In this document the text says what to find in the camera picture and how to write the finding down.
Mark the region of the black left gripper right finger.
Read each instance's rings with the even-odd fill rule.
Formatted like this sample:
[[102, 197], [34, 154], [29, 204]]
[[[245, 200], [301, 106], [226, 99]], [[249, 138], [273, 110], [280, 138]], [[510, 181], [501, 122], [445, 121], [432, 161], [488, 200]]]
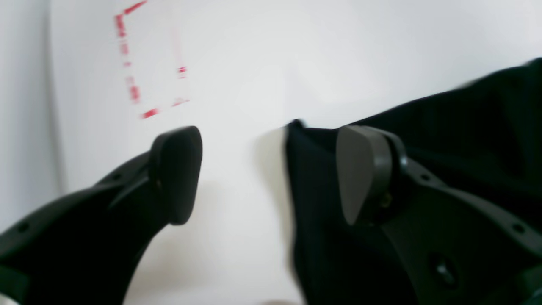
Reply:
[[420, 305], [540, 305], [541, 233], [446, 185], [395, 134], [340, 128], [337, 179], [346, 222], [384, 232]]

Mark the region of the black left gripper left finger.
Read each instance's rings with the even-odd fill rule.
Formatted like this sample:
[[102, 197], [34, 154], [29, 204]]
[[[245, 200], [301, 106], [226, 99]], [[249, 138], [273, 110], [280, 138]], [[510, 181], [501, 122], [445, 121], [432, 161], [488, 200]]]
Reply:
[[197, 127], [60, 197], [1, 234], [1, 295], [19, 305], [122, 305], [152, 239], [192, 213], [203, 145]]

